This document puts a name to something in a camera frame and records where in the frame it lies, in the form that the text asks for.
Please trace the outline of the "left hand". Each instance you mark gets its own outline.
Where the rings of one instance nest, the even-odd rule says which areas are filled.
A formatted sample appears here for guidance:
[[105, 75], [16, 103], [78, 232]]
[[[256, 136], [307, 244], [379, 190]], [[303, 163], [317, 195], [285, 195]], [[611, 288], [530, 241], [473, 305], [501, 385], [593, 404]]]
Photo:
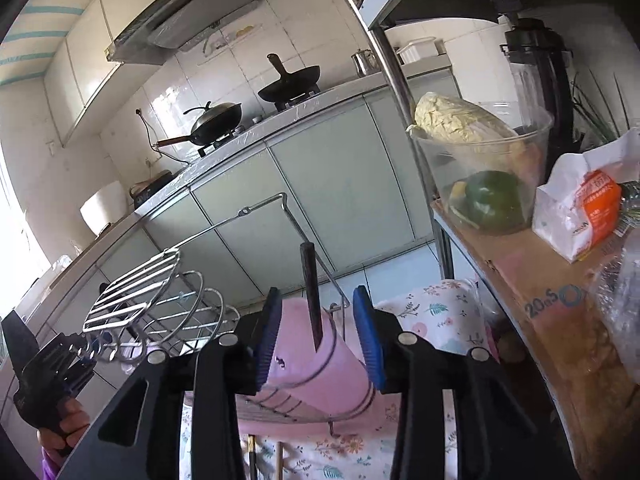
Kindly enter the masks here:
[[74, 448], [90, 426], [90, 417], [77, 399], [68, 399], [62, 408], [60, 429], [52, 431], [40, 428], [38, 441], [44, 455], [56, 466], [61, 466], [65, 458], [61, 452]]

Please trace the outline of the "purple sleeve forearm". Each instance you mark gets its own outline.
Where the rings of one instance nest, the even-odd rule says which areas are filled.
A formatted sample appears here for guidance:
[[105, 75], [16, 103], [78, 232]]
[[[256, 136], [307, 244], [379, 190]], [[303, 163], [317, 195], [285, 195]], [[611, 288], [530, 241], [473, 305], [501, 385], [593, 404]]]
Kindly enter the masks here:
[[60, 454], [55, 448], [41, 448], [41, 466], [43, 480], [56, 480], [62, 469], [66, 458]]

